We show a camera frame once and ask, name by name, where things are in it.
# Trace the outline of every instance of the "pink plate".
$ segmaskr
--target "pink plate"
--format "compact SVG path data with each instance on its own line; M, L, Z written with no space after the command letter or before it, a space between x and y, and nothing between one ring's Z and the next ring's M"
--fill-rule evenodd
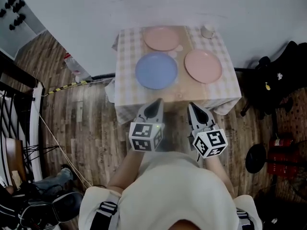
M191 77L202 83L215 82L222 75L220 60L208 50L190 51L185 58L185 64Z
M144 41L154 50L168 51L179 45L179 35L167 26L151 27L145 31Z

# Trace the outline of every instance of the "yellow black tape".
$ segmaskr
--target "yellow black tape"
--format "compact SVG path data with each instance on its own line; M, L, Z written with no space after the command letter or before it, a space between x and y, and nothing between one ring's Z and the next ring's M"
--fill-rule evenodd
M64 85L63 87L57 88L53 91L50 91L50 92L48 92L48 94L53 94L55 92L58 92L58 91L61 91L61 90L64 90L64 89L67 89L67 88L70 88L70 87L76 87L76 86L84 85L84 84L87 84L87 83L90 83L90 82L91 81L89 81L89 80L83 80L83 81L80 82L80 84L78 84L76 82L72 82L70 84Z

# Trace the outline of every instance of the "plate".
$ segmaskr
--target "plate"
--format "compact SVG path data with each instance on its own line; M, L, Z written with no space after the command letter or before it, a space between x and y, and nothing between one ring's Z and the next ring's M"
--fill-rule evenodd
M185 58L188 73L202 83L217 81L222 75L222 65L218 57L209 50L194 49Z
M169 51L179 45L179 35L167 26L151 27L145 31L144 41L154 50Z
M162 52L143 56L135 68L138 82L149 89L160 90L170 86L177 77L177 63Z

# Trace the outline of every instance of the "cup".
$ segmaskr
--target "cup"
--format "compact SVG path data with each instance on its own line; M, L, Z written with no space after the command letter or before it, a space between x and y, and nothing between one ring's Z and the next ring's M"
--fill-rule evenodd
M205 38L212 39L214 37L215 30L212 25L203 25L201 27L201 35Z

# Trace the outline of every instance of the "white shirt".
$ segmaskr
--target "white shirt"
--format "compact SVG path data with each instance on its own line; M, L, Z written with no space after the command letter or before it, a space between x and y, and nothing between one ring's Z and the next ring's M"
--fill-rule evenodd
M96 209L109 194L119 195L98 187L86 190L80 230L90 229ZM118 230L167 230L182 219L201 230L237 230L236 208L249 214L255 230L262 229L251 196L232 199L213 172L199 168L189 156L177 152L163 153L143 163L138 179L123 191L118 208Z

